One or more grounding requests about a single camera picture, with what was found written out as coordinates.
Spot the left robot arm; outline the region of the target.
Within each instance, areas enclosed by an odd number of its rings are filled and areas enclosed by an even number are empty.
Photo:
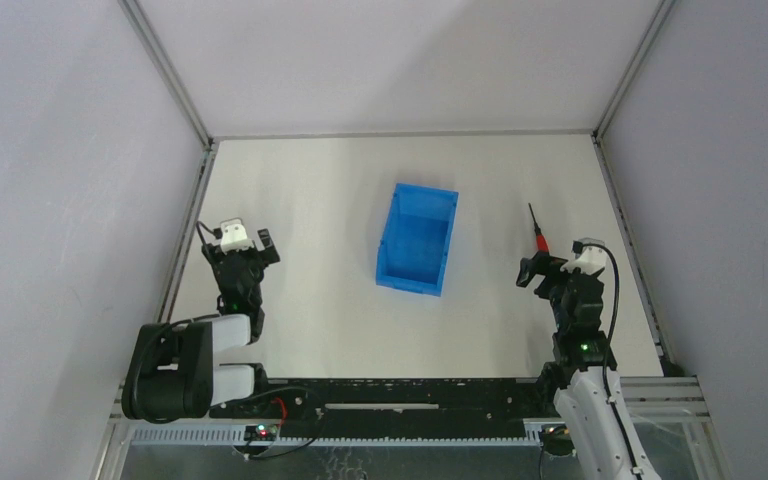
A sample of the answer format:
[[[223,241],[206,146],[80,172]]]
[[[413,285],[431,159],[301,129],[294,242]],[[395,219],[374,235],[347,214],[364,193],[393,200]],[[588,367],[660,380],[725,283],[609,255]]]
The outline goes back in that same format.
[[[201,418],[213,407],[252,397],[257,364],[217,362],[218,354],[257,342],[265,312],[261,284],[280,255],[266,229],[252,239],[242,223],[224,222],[203,243],[219,295],[213,314],[143,325],[121,395],[124,416],[154,424]]]

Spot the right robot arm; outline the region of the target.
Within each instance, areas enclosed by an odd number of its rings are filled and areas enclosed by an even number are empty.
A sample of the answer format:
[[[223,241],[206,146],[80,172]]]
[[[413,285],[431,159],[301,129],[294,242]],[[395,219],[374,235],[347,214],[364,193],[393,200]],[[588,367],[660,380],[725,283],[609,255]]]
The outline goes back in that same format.
[[[628,411],[616,359],[601,329],[603,260],[573,261],[539,251],[520,261],[516,285],[540,276],[534,294],[555,318],[554,360],[538,383],[572,442],[587,479],[658,479]]]

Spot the red black screwdriver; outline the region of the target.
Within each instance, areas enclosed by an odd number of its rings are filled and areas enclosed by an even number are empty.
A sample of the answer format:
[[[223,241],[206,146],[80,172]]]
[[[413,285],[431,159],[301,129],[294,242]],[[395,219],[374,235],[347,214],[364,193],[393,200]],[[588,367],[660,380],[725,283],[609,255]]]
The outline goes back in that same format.
[[[535,242],[536,242],[537,251],[538,252],[549,253],[550,252],[550,248],[549,248],[548,242],[547,242],[547,240],[546,240],[546,238],[545,238],[545,236],[544,236],[544,234],[542,232],[542,229],[541,229],[541,227],[540,227],[540,225],[539,225],[539,223],[537,221],[537,218],[536,218],[536,215],[534,213],[533,206],[532,206],[531,203],[528,204],[528,208],[529,208],[529,213],[530,213],[530,216],[531,216],[531,219],[532,219],[532,226],[533,226],[533,232],[534,232],[534,235],[535,235]]]

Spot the blue plastic bin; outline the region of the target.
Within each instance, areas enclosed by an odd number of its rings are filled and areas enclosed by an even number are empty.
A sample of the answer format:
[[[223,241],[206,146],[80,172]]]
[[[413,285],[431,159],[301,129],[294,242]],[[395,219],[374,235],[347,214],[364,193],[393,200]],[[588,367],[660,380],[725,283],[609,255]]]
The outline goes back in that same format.
[[[378,286],[442,295],[458,197],[451,190],[395,185],[376,257]]]

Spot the small circuit board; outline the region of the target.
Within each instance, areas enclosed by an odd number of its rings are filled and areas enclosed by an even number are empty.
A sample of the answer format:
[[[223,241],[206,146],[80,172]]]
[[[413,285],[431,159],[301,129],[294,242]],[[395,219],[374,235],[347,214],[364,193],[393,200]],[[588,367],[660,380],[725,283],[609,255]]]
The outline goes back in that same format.
[[[245,427],[244,442],[273,442],[280,433],[280,427],[276,424],[257,424]]]

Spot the black mounting rail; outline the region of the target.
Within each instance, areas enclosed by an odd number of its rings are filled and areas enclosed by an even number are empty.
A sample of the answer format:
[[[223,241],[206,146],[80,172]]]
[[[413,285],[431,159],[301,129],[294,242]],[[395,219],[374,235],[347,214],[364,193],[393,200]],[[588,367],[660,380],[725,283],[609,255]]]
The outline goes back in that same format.
[[[274,378],[208,416],[281,421],[289,439],[373,441],[520,439],[526,423],[559,418],[531,378]]]

